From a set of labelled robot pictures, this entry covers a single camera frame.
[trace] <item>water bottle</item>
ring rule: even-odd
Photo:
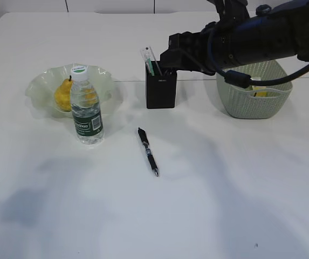
[[[70,101],[78,138],[84,144],[99,143],[104,138],[104,128],[99,97],[88,81],[87,67],[73,67],[71,76]]]

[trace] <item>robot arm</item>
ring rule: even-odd
[[[213,75],[219,69],[295,55],[309,62],[309,0],[293,0],[273,10],[262,5],[253,18],[246,0],[209,2],[216,5],[220,21],[201,32],[171,35],[161,66]]]

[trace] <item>basket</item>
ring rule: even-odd
[[[287,74],[275,60],[240,66],[232,70],[250,74],[252,78],[271,80]],[[267,119],[274,116],[283,106],[292,91],[292,83],[270,86],[262,90],[245,90],[225,83],[217,75],[217,87],[220,99],[226,111],[240,119]],[[255,97],[255,93],[267,92],[266,97]]]

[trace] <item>pear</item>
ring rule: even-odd
[[[70,89],[72,85],[72,76],[69,76],[69,79],[65,79],[54,94],[57,106],[64,112],[70,112],[72,110],[70,105]]]

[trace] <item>pen tip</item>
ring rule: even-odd
[[[156,176],[156,177],[159,177],[159,170],[158,170],[157,168],[154,169],[153,172],[155,173],[155,176]]]

